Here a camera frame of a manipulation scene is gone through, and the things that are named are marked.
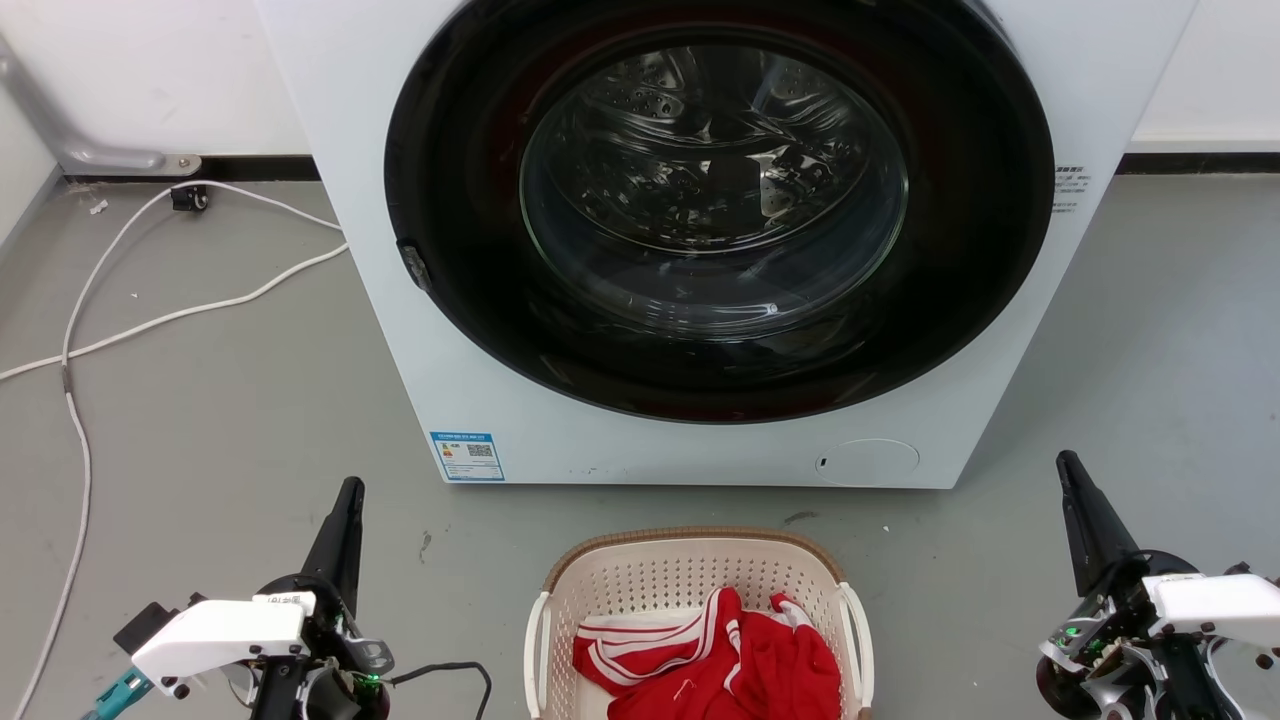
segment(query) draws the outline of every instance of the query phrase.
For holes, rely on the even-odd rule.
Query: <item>red fabric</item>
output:
[[[733,588],[685,624],[589,618],[573,666],[616,700],[609,720],[837,720],[840,666],[800,606],[742,611]]]

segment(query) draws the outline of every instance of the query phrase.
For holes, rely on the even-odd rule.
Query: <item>front-loading washing machine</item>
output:
[[[259,0],[445,480],[915,488],[1193,5]]]

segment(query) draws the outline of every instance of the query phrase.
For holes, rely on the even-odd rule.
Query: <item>washing machine door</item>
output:
[[[960,1],[475,0],[387,146],[406,266],[462,332],[685,421],[938,365],[1025,278],[1052,192],[1034,88]]]

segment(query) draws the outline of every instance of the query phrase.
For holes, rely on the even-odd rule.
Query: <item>red clothing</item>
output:
[[[609,720],[837,720],[840,666],[800,606],[746,612],[733,588],[712,592],[682,624],[589,618],[573,666],[616,700]]]

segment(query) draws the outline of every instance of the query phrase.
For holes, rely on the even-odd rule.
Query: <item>basket handle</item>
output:
[[[550,633],[544,632],[538,637],[539,628],[543,626],[543,615],[547,610],[547,601],[550,593],[543,592],[534,601],[534,609],[529,612],[529,625],[525,628],[525,703],[529,706],[529,716],[539,720],[547,707],[547,659],[550,648]],[[540,648],[540,662],[535,669],[534,651]]]
[[[845,623],[845,644],[850,648],[854,647],[854,634],[858,638],[858,650],[854,651],[854,661],[858,664],[858,673],[861,675],[860,688],[855,687],[855,691],[860,691],[859,700],[863,707],[869,708],[872,706],[872,696],[876,694],[876,653],[872,651],[872,632],[867,621],[867,611],[863,610],[863,602],[858,600],[858,593],[854,588],[849,587],[849,583],[840,583],[840,597],[845,601],[845,610],[852,618],[852,628],[849,623]]]

